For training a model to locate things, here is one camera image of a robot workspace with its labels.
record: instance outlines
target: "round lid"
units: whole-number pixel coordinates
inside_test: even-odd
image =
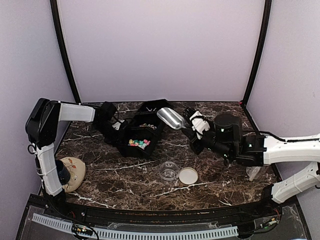
[[[185,167],[179,173],[179,180],[186,185],[194,184],[198,180],[198,173],[191,167]]]

